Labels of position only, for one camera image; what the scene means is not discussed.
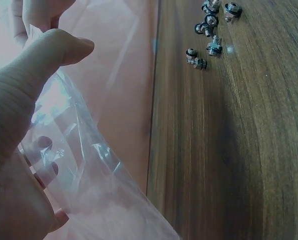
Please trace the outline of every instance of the wooden table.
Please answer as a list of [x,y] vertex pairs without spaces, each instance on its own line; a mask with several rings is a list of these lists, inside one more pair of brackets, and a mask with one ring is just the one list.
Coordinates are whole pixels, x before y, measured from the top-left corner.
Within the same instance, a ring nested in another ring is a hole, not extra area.
[[222,8],[220,58],[202,2],[160,3],[147,195],[184,240],[298,239],[298,0]]

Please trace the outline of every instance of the plastic bag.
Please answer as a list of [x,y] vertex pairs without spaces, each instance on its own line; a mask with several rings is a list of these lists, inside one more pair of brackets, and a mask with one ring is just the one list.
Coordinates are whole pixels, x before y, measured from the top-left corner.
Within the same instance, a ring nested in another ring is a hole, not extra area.
[[[38,29],[30,32],[32,39],[41,34]],[[41,150],[41,160],[35,162],[29,146],[40,136],[53,144],[52,149]],[[36,172],[51,162],[59,168],[57,176],[49,173],[48,179],[54,180],[47,186],[48,196],[53,207],[62,208],[70,219],[46,239],[180,239],[106,144],[63,68],[43,88],[32,127],[21,144]],[[43,183],[48,179],[41,178]]]

